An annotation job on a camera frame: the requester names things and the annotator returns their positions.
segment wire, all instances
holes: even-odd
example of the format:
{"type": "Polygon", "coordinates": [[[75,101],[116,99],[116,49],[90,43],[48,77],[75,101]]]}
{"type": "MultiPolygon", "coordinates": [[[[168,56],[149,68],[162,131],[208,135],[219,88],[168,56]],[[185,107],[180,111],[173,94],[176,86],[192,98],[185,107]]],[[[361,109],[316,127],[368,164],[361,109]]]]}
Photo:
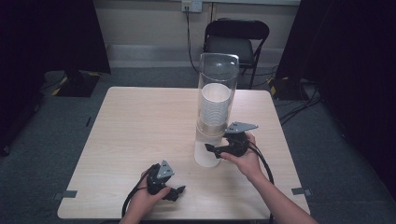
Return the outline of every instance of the wire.
{"type": "Polygon", "coordinates": [[[319,97],[314,98],[314,96],[317,93],[317,91],[318,91],[318,87],[315,88],[314,93],[312,93],[312,96],[311,96],[311,98],[309,99],[309,101],[307,103],[304,102],[303,105],[297,106],[296,108],[292,109],[288,114],[280,117],[279,121],[283,120],[283,122],[280,125],[283,126],[284,124],[286,124],[290,119],[292,119],[294,116],[296,116],[301,111],[303,111],[303,110],[305,110],[307,108],[311,109],[311,106],[316,105],[317,103],[319,103],[321,101],[321,97],[319,96],[319,97]]]}
{"type": "Polygon", "coordinates": [[[210,21],[213,21],[213,6],[215,5],[215,3],[211,3],[211,10],[210,10],[210,21]]]}
{"type": "Polygon", "coordinates": [[[271,80],[271,78],[274,77],[274,73],[276,72],[276,70],[274,71],[274,69],[277,68],[278,66],[279,66],[279,65],[273,66],[273,67],[271,68],[271,72],[270,72],[270,73],[264,73],[264,74],[255,75],[255,77],[264,77],[264,76],[270,76],[270,77],[268,77],[267,79],[265,79],[264,82],[262,82],[262,83],[260,83],[260,84],[252,85],[251,87],[258,87],[258,86],[264,85],[265,83],[268,83],[268,81],[271,80]]]}
{"type": "Polygon", "coordinates": [[[155,165],[152,165],[141,177],[139,182],[137,182],[136,186],[132,189],[132,191],[128,194],[128,197],[126,197],[125,202],[122,206],[122,216],[125,216],[126,213],[126,207],[128,206],[129,201],[134,197],[134,195],[140,190],[140,189],[145,189],[145,188],[139,188],[139,185],[142,183],[143,179],[149,174],[149,172],[154,169],[155,165]]]}
{"type": "Polygon", "coordinates": [[[297,101],[291,101],[291,102],[285,103],[283,105],[275,105],[275,106],[291,105],[291,104],[294,104],[294,103],[297,103],[297,101]]]}
{"type": "Polygon", "coordinates": [[[190,8],[189,7],[184,7],[186,9],[186,19],[187,19],[187,48],[189,50],[189,57],[190,57],[190,64],[196,74],[199,74],[198,69],[195,67],[194,63],[192,62],[192,57],[191,57],[191,39],[190,39],[190,8]]]}
{"type": "MultiPolygon", "coordinates": [[[[256,155],[260,158],[260,160],[262,161],[262,164],[264,165],[265,171],[266,171],[267,174],[268,174],[268,179],[269,179],[270,182],[274,185],[274,184],[275,184],[275,182],[274,182],[274,177],[273,177],[273,175],[272,175],[270,166],[269,166],[268,163],[265,161],[265,158],[264,158],[264,156],[262,155],[262,152],[259,150],[259,148],[258,148],[254,143],[251,143],[251,144],[252,144],[254,147],[249,146],[249,148],[252,149],[253,152],[256,153],[256,155]]],[[[269,224],[274,223],[274,216],[273,216],[272,213],[270,214],[270,219],[269,219],[268,223],[269,223],[269,224]]]]}

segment wall outlet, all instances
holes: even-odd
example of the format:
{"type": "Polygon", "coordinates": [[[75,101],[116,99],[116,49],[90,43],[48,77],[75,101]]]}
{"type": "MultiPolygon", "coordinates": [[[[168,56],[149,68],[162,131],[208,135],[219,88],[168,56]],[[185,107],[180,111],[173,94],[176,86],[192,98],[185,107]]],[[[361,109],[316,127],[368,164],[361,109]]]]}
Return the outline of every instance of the wall outlet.
{"type": "Polygon", "coordinates": [[[181,1],[181,11],[202,12],[202,1],[181,1]]]}
{"type": "Polygon", "coordinates": [[[192,1],[181,1],[181,11],[191,11],[192,1]]]}

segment person's left hand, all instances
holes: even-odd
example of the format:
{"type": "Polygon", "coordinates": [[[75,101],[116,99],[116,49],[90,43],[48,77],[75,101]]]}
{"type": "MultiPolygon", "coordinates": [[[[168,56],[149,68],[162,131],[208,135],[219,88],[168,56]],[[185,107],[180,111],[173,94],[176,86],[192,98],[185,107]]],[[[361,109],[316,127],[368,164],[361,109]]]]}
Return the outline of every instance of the person's left hand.
{"type": "Polygon", "coordinates": [[[171,190],[170,187],[165,187],[155,195],[149,194],[147,190],[147,177],[140,183],[139,188],[134,197],[129,202],[128,209],[125,216],[120,223],[134,224],[139,223],[140,219],[145,216],[154,205],[165,197],[171,190]]]}

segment transparent tube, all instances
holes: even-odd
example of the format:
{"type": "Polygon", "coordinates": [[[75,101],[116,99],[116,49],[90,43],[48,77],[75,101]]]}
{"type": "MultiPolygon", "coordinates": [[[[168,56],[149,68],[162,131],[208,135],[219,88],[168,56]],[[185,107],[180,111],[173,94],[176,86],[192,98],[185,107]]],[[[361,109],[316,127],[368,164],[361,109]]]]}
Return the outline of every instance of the transparent tube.
{"type": "Polygon", "coordinates": [[[205,166],[219,163],[205,143],[218,146],[227,128],[239,73],[238,56],[203,53],[198,84],[195,160],[205,166]]]}

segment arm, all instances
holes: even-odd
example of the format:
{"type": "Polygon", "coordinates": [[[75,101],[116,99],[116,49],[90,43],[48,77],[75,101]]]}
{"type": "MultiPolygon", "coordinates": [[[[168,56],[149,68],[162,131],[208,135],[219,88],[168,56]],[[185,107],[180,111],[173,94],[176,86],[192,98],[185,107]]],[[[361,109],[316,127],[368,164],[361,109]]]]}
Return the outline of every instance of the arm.
{"type": "MultiPolygon", "coordinates": [[[[247,134],[251,143],[255,144],[252,135],[247,134]]],[[[262,173],[258,156],[249,149],[242,157],[235,157],[229,153],[221,153],[221,157],[234,163],[239,171],[260,193],[271,213],[278,223],[317,223],[301,207],[292,202],[277,187],[275,187],[262,173]]]]}
{"type": "Polygon", "coordinates": [[[132,197],[129,202],[128,209],[125,216],[121,219],[120,224],[137,224],[163,197],[165,197],[170,187],[165,187],[160,190],[156,195],[149,194],[147,187],[147,178],[145,177],[139,185],[140,190],[132,197]]]}

